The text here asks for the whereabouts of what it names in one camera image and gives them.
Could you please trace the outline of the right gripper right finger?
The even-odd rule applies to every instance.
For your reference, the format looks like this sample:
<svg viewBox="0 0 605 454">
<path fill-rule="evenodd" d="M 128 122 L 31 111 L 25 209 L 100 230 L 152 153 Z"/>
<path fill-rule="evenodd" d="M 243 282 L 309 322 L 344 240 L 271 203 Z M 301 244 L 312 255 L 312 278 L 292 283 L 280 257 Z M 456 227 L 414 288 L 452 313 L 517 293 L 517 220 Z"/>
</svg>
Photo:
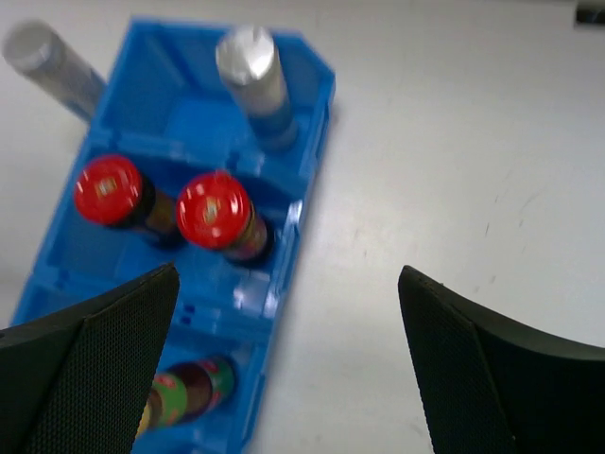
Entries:
<svg viewBox="0 0 605 454">
<path fill-rule="evenodd" d="M 603 348 L 519 323 L 410 266 L 398 294 L 434 452 L 603 452 Z"/>
</svg>

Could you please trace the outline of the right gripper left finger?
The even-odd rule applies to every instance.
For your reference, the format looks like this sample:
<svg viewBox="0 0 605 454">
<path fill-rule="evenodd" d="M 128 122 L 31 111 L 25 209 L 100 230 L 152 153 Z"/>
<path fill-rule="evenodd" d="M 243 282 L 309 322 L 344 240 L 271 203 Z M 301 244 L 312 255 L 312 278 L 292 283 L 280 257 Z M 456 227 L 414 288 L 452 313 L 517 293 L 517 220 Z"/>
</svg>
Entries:
<svg viewBox="0 0 605 454">
<path fill-rule="evenodd" d="M 4 453 L 129 453 L 180 288 L 172 264 L 1 332 Z"/>
</svg>

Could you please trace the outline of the yellow-cap sauce bottle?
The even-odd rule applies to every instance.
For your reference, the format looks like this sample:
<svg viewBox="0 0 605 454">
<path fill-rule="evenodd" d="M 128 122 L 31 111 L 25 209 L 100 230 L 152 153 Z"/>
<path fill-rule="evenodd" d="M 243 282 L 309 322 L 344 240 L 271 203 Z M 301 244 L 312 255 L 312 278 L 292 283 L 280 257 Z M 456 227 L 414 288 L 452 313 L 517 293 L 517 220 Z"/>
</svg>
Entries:
<svg viewBox="0 0 605 454">
<path fill-rule="evenodd" d="M 227 401 L 235 385 L 236 371 L 228 357 L 174 364 L 154 376 L 135 437 L 194 421 Z"/>
</svg>

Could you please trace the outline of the red-lid chili jar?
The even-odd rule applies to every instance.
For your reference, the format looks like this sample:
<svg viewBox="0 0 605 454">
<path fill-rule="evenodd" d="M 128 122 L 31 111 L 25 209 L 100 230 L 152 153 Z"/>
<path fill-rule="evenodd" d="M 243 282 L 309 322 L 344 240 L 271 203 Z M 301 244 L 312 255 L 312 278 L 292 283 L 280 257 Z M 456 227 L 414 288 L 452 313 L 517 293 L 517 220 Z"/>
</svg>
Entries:
<svg viewBox="0 0 605 454">
<path fill-rule="evenodd" d="M 259 261 L 271 248 L 271 228 L 243 184 L 226 171 L 188 182 L 177 197 L 176 221 L 186 240 L 232 262 Z"/>
<path fill-rule="evenodd" d="M 73 200 L 78 213 L 92 223 L 141 233 L 163 249 L 183 243 L 176 200 L 125 156 L 93 159 L 75 182 Z"/>
</svg>

